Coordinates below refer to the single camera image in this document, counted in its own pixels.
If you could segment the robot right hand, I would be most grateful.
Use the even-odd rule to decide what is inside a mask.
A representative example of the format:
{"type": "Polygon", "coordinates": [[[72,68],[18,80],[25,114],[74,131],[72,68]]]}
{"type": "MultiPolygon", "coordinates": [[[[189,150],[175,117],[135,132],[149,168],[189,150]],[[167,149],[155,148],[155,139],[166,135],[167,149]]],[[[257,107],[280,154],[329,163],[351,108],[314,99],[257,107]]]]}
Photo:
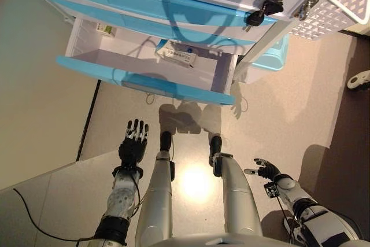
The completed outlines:
{"type": "Polygon", "coordinates": [[[280,170],[275,165],[263,158],[255,158],[253,161],[258,165],[258,169],[244,169],[243,172],[245,174],[258,175],[271,181],[281,174],[280,170]]]}

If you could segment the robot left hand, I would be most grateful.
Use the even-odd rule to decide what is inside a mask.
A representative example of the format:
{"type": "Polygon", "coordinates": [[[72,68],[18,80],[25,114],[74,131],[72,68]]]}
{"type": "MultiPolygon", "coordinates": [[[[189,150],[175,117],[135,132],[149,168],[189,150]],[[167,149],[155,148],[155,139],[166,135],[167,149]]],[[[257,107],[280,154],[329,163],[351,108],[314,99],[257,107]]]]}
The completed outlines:
{"type": "Polygon", "coordinates": [[[143,120],[135,119],[128,122],[124,140],[119,146],[122,167],[133,168],[142,161],[148,134],[149,125],[145,124],[143,120]]]}

